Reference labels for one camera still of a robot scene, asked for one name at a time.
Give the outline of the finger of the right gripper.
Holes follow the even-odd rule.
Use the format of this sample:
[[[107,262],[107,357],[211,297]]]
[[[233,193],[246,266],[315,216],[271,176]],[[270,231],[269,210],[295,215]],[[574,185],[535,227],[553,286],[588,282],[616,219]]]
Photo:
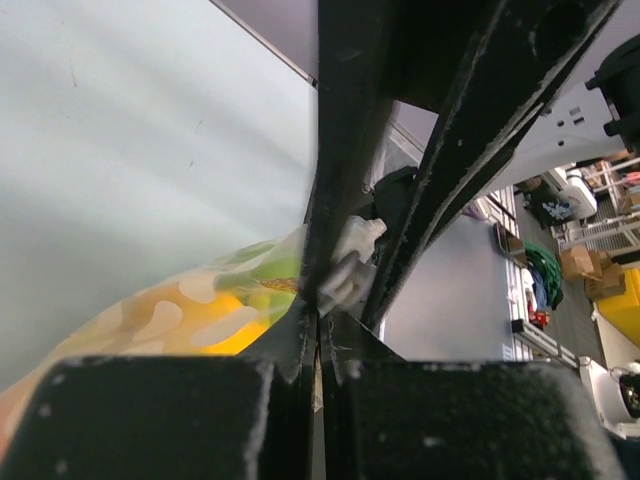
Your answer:
[[[361,320],[380,324],[418,258],[506,166],[616,1],[493,1],[474,29],[390,231]]]
[[[300,294],[310,305],[391,115],[387,56],[397,1],[318,4],[317,165],[308,208]]]

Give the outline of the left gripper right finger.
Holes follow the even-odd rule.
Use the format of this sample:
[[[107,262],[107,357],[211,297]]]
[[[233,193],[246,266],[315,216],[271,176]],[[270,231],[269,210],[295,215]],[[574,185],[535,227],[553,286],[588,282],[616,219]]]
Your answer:
[[[622,479],[577,376],[544,362],[411,362],[347,314],[319,324],[331,479]]]

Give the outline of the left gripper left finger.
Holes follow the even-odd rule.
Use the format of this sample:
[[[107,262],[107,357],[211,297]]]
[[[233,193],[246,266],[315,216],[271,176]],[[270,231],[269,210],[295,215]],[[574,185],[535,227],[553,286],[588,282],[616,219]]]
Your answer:
[[[5,479],[306,479],[316,311],[235,356],[85,356],[37,385]]]

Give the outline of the clear zip top bag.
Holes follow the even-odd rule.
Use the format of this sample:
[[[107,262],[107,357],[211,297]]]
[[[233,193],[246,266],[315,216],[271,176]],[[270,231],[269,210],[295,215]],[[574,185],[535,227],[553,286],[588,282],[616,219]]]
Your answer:
[[[297,293],[306,229],[236,250],[129,296],[74,331],[1,394],[1,443],[57,362],[91,355],[235,355],[273,326]]]

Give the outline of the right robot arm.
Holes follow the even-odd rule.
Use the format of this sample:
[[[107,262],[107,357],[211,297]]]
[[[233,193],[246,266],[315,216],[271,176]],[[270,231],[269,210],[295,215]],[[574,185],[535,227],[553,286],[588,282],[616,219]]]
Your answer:
[[[477,196],[639,146],[639,43],[563,83],[614,1],[322,1],[318,154],[300,295],[321,317],[364,302],[380,323],[421,253]],[[376,269],[339,252],[393,107],[436,124]]]

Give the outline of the yellow fake bell pepper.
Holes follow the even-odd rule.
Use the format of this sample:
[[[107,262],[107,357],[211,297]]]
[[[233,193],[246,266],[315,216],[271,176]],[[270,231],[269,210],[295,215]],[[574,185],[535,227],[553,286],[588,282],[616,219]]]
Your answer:
[[[224,291],[200,302],[173,284],[108,308],[62,342],[56,354],[233,355],[265,333],[277,316]]]

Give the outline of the green fake lime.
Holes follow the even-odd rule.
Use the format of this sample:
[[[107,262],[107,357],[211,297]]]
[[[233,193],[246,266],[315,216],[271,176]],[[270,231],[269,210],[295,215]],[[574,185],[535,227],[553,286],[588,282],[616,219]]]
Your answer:
[[[275,316],[286,312],[298,292],[301,255],[294,247],[273,246],[231,266],[215,280],[216,289]]]

